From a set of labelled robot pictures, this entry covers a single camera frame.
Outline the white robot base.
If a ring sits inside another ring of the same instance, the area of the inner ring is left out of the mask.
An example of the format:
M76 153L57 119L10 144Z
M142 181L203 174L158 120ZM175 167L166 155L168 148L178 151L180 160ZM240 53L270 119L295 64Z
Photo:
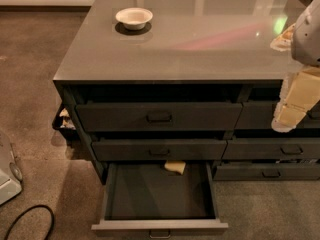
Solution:
M0 205L22 191L22 173L17 166L8 136L0 131Z

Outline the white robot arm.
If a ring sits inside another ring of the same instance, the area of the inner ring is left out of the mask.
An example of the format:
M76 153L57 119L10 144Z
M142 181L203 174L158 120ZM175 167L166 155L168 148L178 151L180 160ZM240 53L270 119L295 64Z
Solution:
M271 122L274 131L287 133L320 101L320 0L312 0L270 47L290 51L292 58L303 65L297 73L284 77Z

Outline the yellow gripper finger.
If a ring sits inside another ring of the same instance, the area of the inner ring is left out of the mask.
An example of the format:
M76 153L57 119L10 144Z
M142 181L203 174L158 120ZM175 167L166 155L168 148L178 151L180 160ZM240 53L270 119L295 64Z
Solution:
M288 73L282 82L280 101L271 122L272 129L280 133L295 129L319 101L319 67L303 67L297 73Z
M279 36L272 40L270 48L279 52L290 51L294 29L295 25L290 25Z

